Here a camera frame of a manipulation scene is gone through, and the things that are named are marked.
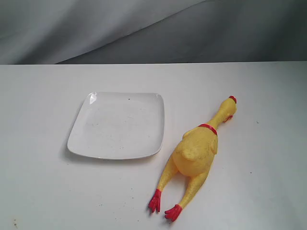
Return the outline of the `yellow rubber chicken toy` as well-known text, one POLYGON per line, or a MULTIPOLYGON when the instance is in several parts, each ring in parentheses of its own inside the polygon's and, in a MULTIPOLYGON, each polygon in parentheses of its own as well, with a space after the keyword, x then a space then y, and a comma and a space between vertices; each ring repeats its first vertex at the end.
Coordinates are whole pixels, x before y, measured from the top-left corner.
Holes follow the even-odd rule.
POLYGON ((189 178, 188 186, 181 201, 165 211, 165 218, 175 221, 186 205, 194 198, 204 184, 212 162, 218 151, 217 129, 221 123, 230 120, 236 112, 237 99, 229 96, 224 100, 213 118, 187 131, 170 155, 161 174, 157 188, 151 198, 148 209, 160 212, 162 191, 167 183, 177 174, 189 178))

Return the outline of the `white square plate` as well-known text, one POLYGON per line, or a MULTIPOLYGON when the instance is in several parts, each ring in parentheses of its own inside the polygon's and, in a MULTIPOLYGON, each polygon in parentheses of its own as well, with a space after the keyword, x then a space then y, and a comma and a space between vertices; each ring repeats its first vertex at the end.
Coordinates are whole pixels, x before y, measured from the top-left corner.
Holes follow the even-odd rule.
POLYGON ((165 109, 157 93, 92 92, 68 138, 70 152, 104 160, 155 155, 162 146, 165 109))

